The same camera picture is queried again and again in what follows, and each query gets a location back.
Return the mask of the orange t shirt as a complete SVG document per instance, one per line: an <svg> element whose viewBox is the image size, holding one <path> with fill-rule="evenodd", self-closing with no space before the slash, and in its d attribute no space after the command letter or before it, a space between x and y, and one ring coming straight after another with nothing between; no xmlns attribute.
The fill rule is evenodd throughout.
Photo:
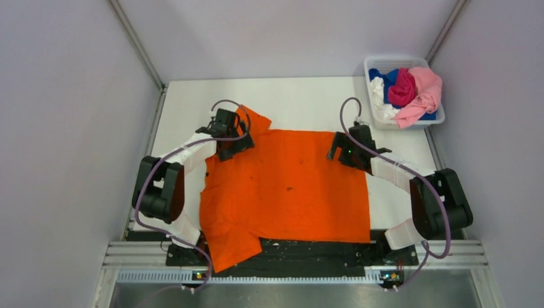
<svg viewBox="0 0 544 308"><path fill-rule="evenodd" d="M214 270L256 256L261 240L368 243L366 173L327 159L333 132L275 130L248 107L254 147L206 161L200 226Z"/></svg>

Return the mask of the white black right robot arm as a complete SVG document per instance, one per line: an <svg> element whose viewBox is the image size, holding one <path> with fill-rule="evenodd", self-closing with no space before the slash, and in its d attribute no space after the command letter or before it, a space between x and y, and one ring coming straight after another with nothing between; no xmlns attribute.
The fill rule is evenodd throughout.
<svg viewBox="0 0 544 308"><path fill-rule="evenodd" d="M347 167L386 180L410 197L411 217L382 232L376 255L384 264L394 264L402 250L421 243L427 253L445 258L451 250L452 234L473 223L473 214L457 173L450 168L435 170L403 160L392 150L377 148L369 126L354 123L336 132L327 158Z"/></svg>

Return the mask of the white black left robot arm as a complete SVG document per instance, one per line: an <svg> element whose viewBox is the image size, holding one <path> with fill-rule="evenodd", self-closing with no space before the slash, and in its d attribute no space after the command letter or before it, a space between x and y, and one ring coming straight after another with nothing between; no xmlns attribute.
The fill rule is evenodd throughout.
<svg viewBox="0 0 544 308"><path fill-rule="evenodd" d="M188 241L171 228L184 216L185 178L208 158L226 161L254 147L250 115L245 106L238 109L213 108L209 124L198 128L183 144L162 156L145 156L140 161L132 197L135 222L179 244L182 258L190 265L211 258L197 240Z"/></svg>

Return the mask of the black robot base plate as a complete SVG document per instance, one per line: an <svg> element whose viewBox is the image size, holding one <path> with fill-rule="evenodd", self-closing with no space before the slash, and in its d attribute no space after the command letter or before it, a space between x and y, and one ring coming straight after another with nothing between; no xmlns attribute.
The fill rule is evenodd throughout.
<svg viewBox="0 0 544 308"><path fill-rule="evenodd" d="M130 232L128 242L142 255L129 256L122 263L133 268L167 268L192 272L191 280L203 280L208 261L196 250L162 244L156 232ZM214 269L212 280L241 282L402 280L403 270L418 267L425 252L409 246L388 258L378 255L377 245L273 241L261 239L262 251L223 270Z"/></svg>

